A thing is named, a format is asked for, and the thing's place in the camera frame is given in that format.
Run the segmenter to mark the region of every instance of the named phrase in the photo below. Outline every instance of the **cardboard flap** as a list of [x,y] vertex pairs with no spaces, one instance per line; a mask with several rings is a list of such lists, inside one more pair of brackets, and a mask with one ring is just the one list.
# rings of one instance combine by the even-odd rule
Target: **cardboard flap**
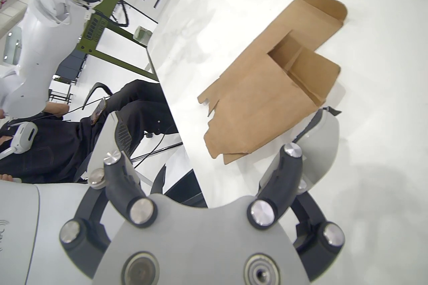
[[340,73],[340,67],[307,48],[302,48],[289,76],[317,107],[321,106]]
[[278,43],[269,56],[279,65],[286,73],[289,72],[304,47],[298,43],[292,36],[293,31],[288,33],[283,40]]
[[337,0],[304,0],[306,3],[318,8],[323,13],[341,21],[342,23],[347,16],[347,8]]
[[240,158],[281,135],[317,108],[282,68],[264,55],[251,75],[220,98],[204,136],[205,143],[213,158],[219,154],[237,154],[236,158]]

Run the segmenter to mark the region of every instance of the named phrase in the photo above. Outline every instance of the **table surface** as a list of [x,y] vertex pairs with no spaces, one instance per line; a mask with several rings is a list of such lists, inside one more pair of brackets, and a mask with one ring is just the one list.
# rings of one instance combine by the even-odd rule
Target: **table surface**
[[[206,149],[208,106],[197,102],[291,1],[171,0],[149,43],[209,207],[255,194],[279,147],[299,131],[225,166],[222,156],[214,160]],[[339,1],[348,8],[347,20],[318,53],[342,69],[327,98],[343,111],[341,139],[332,169],[311,193],[344,229],[348,248],[339,273],[323,279],[420,279],[428,256],[419,246],[428,234],[417,222],[428,219],[428,0]],[[392,252],[396,247],[400,255]]]

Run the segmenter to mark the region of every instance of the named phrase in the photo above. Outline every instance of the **cardboard box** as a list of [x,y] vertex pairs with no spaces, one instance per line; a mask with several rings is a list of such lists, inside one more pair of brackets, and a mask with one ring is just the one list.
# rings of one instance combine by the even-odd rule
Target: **cardboard box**
[[325,102],[340,67],[314,51],[346,16],[337,0],[294,0],[198,97],[215,109],[204,136],[213,158],[250,154]]

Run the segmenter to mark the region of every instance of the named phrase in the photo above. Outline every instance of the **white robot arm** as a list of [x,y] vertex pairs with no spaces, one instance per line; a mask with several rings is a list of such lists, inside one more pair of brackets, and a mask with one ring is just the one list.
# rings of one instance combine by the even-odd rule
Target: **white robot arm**
[[41,112],[52,76],[73,51],[89,13],[102,0],[31,0],[22,21],[19,62],[0,77],[0,108],[13,118]]

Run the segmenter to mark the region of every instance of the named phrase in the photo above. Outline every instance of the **black cable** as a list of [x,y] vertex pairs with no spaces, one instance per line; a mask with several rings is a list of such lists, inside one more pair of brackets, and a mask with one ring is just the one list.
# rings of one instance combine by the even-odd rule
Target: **black cable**
[[[90,105],[90,104],[92,104],[92,103],[95,103],[95,102],[97,102],[97,101],[100,101],[100,100],[102,100],[102,99],[103,99],[103,98],[98,99],[98,100],[95,100],[95,101],[92,101],[92,102],[89,102],[89,103],[87,103],[86,105],[80,106],[80,107],[78,107],[78,108],[76,108],[76,109],[73,109],[72,111],[67,112],[65,115],[68,115],[69,113],[72,113],[72,112],[74,112],[74,111],[77,111],[78,109],[81,109],[81,108],[83,108],[84,106],[88,106],[88,105]],[[55,114],[52,114],[52,115],[48,115],[48,116],[43,116],[43,117],[34,118],[33,120],[31,120],[31,122],[34,122],[35,120],[38,120],[38,119],[47,118],[47,117],[53,117],[53,116],[56,116],[56,115],[55,115]]]
[[146,18],[150,19],[151,21],[155,22],[156,24],[158,24],[158,22],[154,19],[152,19],[150,16],[146,15],[145,13],[143,13],[141,10],[139,10],[138,8],[135,8],[132,4],[129,4],[127,1],[123,1],[124,4],[128,5],[129,7],[133,8],[133,10],[138,11],[141,15],[144,15]]
[[174,127],[175,126],[175,124],[173,124],[172,126],[170,126],[166,131],[165,131],[165,134],[164,134],[164,136],[162,137],[162,139],[160,140],[160,142],[154,147],[154,149],[151,151],[151,152],[149,152],[148,153],[148,155],[144,158],[144,159],[142,159],[135,167],[134,167],[134,169],[136,169],[138,166],[140,166],[141,164],[142,164],[142,162],[146,159],[146,158],[148,158],[151,154],[153,154],[154,153],[154,151],[159,147],[159,145],[162,143],[162,140],[165,138],[165,135],[167,135],[168,134],[168,132],[169,132],[169,130],[172,128],[172,127]]
[[164,134],[164,136],[162,137],[162,139],[160,140],[160,142],[155,146],[155,148],[151,151],[151,152],[149,152],[149,154],[144,158],[144,159],[142,159],[135,167],[134,167],[134,169],[136,169],[138,166],[140,166],[141,164],[142,164],[142,162],[146,159],[146,158],[148,158],[151,154],[153,154],[154,153],[154,151],[159,147],[159,145],[162,143],[162,140],[165,138],[165,135],[166,134]]
[[101,16],[103,19],[106,19],[108,22],[111,22],[115,26],[128,27],[129,26],[129,18],[128,18],[128,13],[127,13],[126,8],[125,8],[124,0],[119,0],[119,2],[120,2],[120,4],[122,4],[123,12],[125,14],[125,21],[126,21],[125,24],[119,24],[118,22],[114,22],[108,16],[105,16],[103,13],[101,13],[101,11],[96,10],[96,9],[95,9],[95,14],[97,14],[98,16]]

